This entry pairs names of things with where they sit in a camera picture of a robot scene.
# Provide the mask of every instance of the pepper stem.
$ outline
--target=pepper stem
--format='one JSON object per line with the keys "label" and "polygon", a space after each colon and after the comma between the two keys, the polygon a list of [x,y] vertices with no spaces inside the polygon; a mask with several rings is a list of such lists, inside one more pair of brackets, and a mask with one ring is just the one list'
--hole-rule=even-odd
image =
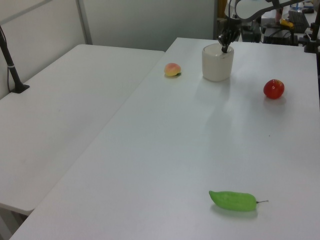
{"label": "pepper stem", "polygon": [[269,202],[269,200],[265,200],[265,201],[257,201],[256,203],[259,204],[259,203],[263,203],[263,202]]}

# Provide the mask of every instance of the white wall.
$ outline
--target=white wall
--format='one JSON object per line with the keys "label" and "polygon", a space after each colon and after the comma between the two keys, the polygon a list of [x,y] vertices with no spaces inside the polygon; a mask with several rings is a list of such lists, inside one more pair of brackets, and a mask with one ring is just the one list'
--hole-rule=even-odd
{"label": "white wall", "polygon": [[217,0],[80,0],[94,45],[166,51],[177,37],[213,39]]}
{"label": "white wall", "polygon": [[[1,27],[22,82],[85,43],[76,0],[51,0]],[[0,51],[0,99],[6,94],[7,64]]]}

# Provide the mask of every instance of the black stand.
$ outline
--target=black stand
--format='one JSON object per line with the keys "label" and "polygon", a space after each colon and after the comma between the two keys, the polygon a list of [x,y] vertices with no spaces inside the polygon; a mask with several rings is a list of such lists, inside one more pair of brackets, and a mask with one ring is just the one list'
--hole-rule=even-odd
{"label": "black stand", "polygon": [[14,62],[12,61],[11,55],[9,53],[8,47],[7,47],[7,43],[5,40],[5,36],[3,35],[2,32],[0,32],[0,47],[3,53],[3,56],[5,58],[6,64],[10,70],[10,73],[12,75],[14,84],[15,84],[15,88],[11,91],[13,93],[16,94],[20,94],[22,93],[24,90],[28,89],[29,86],[28,85],[24,85],[19,78],[19,75],[17,73],[16,67],[14,65]]}

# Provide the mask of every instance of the peach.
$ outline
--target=peach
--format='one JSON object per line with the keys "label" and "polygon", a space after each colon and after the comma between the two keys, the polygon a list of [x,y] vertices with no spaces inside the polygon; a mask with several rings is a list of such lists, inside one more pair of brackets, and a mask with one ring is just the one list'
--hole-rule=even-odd
{"label": "peach", "polygon": [[181,67],[176,63],[168,63],[165,65],[164,73],[168,77],[176,76],[181,73]]}

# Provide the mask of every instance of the yellow object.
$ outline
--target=yellow object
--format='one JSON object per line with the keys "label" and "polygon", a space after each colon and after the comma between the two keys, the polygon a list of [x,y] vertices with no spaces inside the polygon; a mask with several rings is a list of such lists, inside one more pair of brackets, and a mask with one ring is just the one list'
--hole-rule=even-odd
{"label": "yellow object", "polygon": [[280,19],[280,24],[289,28],[293,28],[295,26],[292,22],[289,22],[283,18]]}

